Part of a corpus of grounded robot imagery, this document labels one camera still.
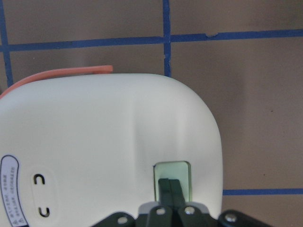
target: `screw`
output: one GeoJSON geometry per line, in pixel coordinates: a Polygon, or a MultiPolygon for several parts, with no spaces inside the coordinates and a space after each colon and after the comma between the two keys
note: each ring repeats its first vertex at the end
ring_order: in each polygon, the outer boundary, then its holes
{"type": "Polygon", "coordinates": [[[127,217],[120,217],[118,218],[118,224],[122,225],[127,222],[127,217]]]}
{"type": "Polygon", "coordinates": [[[185,207],[185,209],[184,209],[184,212],[186,213],[186,214],[194,214],[194,212],[195,212],[195,208],[193,208],[193,207],[185,207]]]}
{"type": "Polygon", "coordinates": [[[236,222],[237,216],[235,216],[234,214],[226,214],[226,215],[225,215],[225,219],[226,219],[228,222],[236,222]]]}
{"type": "Polygon", "coordinates": [[[159,208],[159,209],[156,210],[156,213],[158,215],[163,215],[163,214],[165,214],[165,209],[164,208],[159,208]]]}

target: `white sticker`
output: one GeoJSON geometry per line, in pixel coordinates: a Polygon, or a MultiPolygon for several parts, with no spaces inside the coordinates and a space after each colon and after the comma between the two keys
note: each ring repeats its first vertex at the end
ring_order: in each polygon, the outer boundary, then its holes
{"type": "Polygon", "coordinates": [[[28,223],[23,215],[18,196],[17,159],[6,155],[1,160],[0,184],[3,204],[12,227],[26,227],[28,223]]]}

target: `white plastic surface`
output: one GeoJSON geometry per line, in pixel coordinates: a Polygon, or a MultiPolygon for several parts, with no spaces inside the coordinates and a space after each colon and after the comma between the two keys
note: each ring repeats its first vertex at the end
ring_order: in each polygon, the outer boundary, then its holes
{"type": "MultiPolygon", "coordinates": [[[[18,193],[30,227],[89,227],[109,214],[137,216],[154,200],[153,165],[191,164],[192,200],[221,212],[222,150],[198,95],[152,74],[32,82],[0,100],[0,158],[19,162],[18,193]],[[37,178],[42,174],[45,184],[37,178]],[[41,217],[38,208],[47,218],[41,217]]],[[[0,226],[11,226],[0,202],[0,226]]]]}

